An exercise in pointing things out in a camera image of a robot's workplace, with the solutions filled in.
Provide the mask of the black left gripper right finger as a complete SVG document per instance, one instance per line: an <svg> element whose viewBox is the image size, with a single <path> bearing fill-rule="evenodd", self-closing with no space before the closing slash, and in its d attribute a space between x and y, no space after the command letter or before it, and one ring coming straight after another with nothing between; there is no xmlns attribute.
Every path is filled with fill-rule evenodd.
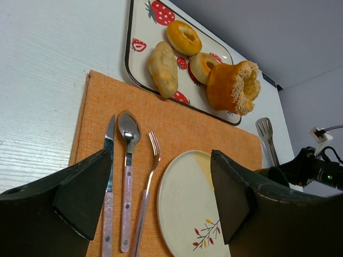
<svg viewBox="0 0 343 257"><path fill-rule="evenodd" d="M291 161L278 166L289 185ZM261 177L219 150L211 176L232 256L342 256L342 195L316 196Z"/></svg>

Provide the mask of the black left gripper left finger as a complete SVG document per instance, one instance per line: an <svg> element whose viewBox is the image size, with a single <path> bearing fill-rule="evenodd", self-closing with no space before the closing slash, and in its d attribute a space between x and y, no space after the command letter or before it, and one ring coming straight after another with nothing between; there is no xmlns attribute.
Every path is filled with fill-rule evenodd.
<svg viewBox="0 0 343 257"><path fill-rule="evenodd" d="M85 256L110 174L109 151L1 193L1 256Z"/></svg>

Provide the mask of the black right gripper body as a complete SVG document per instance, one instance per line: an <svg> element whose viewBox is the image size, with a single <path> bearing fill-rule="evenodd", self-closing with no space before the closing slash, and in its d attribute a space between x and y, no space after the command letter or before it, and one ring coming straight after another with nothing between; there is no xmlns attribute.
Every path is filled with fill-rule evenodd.
<svg viewBox="0 0 343 257"><path fill-rule="evenodd" d="M319 154L313 147L302 148L291 161L290 182L302 187L318 182L342 191L342 159L331 146Z"/></svg>

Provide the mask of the metal kitchen tongs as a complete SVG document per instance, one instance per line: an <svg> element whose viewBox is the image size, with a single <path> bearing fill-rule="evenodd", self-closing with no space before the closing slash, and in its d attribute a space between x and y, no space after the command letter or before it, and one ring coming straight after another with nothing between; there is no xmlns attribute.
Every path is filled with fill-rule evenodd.
<svg viewBox="0 0 343 257"><path fill-rule="evenodd" d="M267 155L269 157L271 166L279 166L280 163L273 142L273 128L270 119L267 117L258 119L256 121L256 128L258 135L260 136L266 147Z"/></svg>

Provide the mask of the large sugar-crusted bundt bread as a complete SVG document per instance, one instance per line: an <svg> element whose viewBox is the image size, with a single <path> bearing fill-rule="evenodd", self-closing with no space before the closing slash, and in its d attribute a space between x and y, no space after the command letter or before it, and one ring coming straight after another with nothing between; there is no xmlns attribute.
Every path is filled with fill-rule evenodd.
<svg viewBox="0 0 343 257"><path fill-rule="evenodd" d="M260 93L259 67L252 61L216 65L207 82L207 98L214 110L245 116L253 111Z"/></svg>

